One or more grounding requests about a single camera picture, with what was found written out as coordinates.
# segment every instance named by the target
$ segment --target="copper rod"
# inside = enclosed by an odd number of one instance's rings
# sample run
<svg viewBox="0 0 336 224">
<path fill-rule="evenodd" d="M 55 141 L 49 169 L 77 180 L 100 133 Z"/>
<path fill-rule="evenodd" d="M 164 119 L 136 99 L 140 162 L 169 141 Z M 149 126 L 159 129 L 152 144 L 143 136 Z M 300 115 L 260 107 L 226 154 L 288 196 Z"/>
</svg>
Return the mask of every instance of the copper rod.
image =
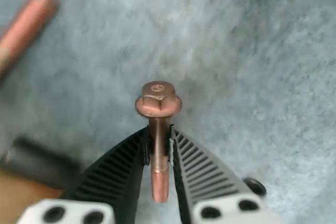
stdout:
<svg viewBox="0 0 336 224">
<path fill-rule="evenodd" d="M 0 77 L 19 58 L 57 10 L 56 0 L 28 0 L 0 38 Z"/>
</svg>

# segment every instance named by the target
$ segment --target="black object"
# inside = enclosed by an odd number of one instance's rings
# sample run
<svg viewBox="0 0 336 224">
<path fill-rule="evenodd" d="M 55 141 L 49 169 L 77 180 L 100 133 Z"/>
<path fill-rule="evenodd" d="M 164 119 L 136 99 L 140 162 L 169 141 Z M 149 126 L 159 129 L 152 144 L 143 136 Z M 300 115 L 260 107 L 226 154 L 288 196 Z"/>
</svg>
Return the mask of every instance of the black object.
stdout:
<svg viewBox="0 0 336 224">
<path fill-rule="evenodd" d="M 51 152 L 27 137 L 18 137 L 1 159 L 1 167 L 55 189 L 67 189 L 77 179 L 80 165 Z"/>
<path fill-rule="evenodd" d="M 265 197 L 267 194 L 266 187 L 255 178 L 244 178 L 243 182 L 254 192 L 256 195 L 260 197 Z"/>
<path fill-rule="evenodd" d="M 116 224 L 134 224 L 143 166 L 149 164 L 148 128 L 134 133 L 92 164 L 61 199 L 103 202 L 112 206 Z M 183 224 L 191 223 L 199 201 L 250 193 L 251 189 L 206 148 L 172 126 L 170 141 L 175 186 Z M 253 208 L 243 203 L 247 210 Z M 203 209 L 206 218 L 218 218 L 215 208 Z"/>
<path fill-rule="evenodd" d="M 63 218 L 64 214 L 65 209 L 63 207 L 53 207 L 44 214 L 43 220 L 46 223 L 57 223 Z"/>
<path fill-rule="evenodd" d="M 98 211 L 91 212 L 84 217 L 83 224 L 101 224 L 104 214 Z"/>
</svg>

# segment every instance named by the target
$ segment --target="metal tool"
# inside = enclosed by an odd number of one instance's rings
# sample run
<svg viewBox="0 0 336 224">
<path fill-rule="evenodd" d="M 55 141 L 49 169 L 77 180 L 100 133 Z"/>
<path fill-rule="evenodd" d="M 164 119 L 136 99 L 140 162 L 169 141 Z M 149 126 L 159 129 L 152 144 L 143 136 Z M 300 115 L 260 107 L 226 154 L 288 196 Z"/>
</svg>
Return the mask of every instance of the metal tool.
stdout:
<svg viewBox="0 0 336 224">
<path fill-rule="evenodd" d="M 28 0 L 0 38 L 0 78 L 53 17 L 57 0 Z"/>
<path fill-rule="evenodd" d="M 259 181 L 238 178 L 219 158 L 167 123 L 181 107 L 171 84 L 146 84 L 135 106 L 150 118 L 149 126 L 106 152 L 60 199 L 42 200 L 29 207 L 17 224 L 134 224 L 143 167 L 151 163 L 156 169 L 156 162 L 164 166 L 167 153 L 171 154 L 183 224 L 284 224 L 267 208 L 262 199 L 266 189 Z M 168 150 L 151 148 L 155 141 L 170 142 L 160 143 Z M 157 181 L 154 190 L 159 187 Z M 167 195 L 166 185 L 161 188 L 163 193 L 154 192 L 155 201 L 161 202 Z"/>
</svg>

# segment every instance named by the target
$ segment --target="screw hole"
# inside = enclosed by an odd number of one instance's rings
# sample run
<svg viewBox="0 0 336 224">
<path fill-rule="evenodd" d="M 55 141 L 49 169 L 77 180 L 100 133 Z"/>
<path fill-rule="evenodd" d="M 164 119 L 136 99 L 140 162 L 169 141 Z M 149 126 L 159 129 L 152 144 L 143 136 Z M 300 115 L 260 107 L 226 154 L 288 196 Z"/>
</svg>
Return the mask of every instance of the screw hole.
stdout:
<svg viewBox="0 0 336 224">
<path fill-rule="evenodd" d="M 241 211 L 255 211 L 259 209 L 258 205 L 255 202 L 248 199 L 239 202 L 239 208 L 241 209 Z"/>
<path fill-rule="evenodd" d="M 83 224 L 101 224 L 103 219 L 104 215 L 101 212 L 94 211 L 85 216 Z"/>
<path fill-rule="evenodd" d="M 222 216 L 222 214 L 217 208 L 205 207 L 202 209 L 201 216 L 203 219 L 217 219 Z"/>
<path fill-rule="evenodd" d="M 64 216 L 65 209 L 63 207 L 50 208 L 43 216 L 46 223 L 57 223 Z"/>
<path fill-rule="evenodd" d="M 265 197 L 266 196 L 266 187 L 259 182 L 258 180 L 254 178 L 244 178 L 243 182 L 251 189 L 251 191 L 260 196 L 260 197 Z"/>
</svg>

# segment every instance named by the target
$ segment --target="bolt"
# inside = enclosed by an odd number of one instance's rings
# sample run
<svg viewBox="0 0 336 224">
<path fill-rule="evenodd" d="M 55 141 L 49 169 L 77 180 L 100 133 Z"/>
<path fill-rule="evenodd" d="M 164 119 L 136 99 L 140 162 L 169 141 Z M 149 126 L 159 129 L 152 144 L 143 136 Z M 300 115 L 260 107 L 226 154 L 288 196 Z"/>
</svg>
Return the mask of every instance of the bolt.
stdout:
<svg viewBox="0 0 336 224">
<path fill-rule="evenodd" d="M 168 199 L 170 117 L 178 113 L 181 106 L 174 86 L 164 81 L 145 84 L 142 96 L 135 102 L 137 112 L 149 119 L 152 197 L 155 202 Z"/>
</svg>

